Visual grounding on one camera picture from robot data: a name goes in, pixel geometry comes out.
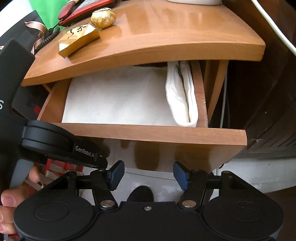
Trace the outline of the person's left hand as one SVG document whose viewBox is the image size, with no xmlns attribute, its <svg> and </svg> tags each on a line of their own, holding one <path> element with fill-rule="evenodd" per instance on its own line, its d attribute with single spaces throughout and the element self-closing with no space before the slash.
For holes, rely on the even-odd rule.
<svg viewBox="0 0 296 241">
<path fill-rule="evenodd" d="M 14 211 L 33 192 L 33 187 L 25 182 L 17 188 L 4 190 L 1 194 L 1 234 L 13 235 L 16 233 L 13 221 Z"/>
</svg>

